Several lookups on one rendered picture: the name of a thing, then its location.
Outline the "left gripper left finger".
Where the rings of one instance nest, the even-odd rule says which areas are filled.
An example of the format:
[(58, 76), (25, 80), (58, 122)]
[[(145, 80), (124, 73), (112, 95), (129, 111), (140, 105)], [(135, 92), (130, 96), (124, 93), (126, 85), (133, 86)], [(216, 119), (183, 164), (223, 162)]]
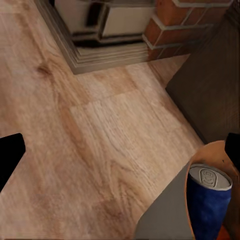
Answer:
[(0, 192), (26, 151), (21, 133), (0, 138)]

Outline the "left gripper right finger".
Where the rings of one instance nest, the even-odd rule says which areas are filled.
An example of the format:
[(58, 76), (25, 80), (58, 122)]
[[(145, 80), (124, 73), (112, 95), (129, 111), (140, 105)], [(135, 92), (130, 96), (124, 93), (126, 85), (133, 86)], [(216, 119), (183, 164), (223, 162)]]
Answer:
[(240, 134), (229, 133), (224, 150), (240, 172)]

